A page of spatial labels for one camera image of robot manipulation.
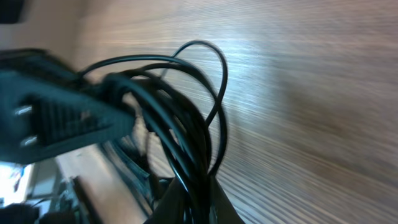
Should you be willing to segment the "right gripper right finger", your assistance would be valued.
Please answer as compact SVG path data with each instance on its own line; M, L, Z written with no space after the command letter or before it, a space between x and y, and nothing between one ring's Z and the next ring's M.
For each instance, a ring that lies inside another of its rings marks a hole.
M199 188L198 204L176 178L171 181L159 204L145 224L244 224L214 176Z

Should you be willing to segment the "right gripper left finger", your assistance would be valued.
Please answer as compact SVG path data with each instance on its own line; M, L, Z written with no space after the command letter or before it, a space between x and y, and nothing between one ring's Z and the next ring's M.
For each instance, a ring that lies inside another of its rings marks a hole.
M31 164L131 134L135 112L110 89L46 50L1 51L1 161Z

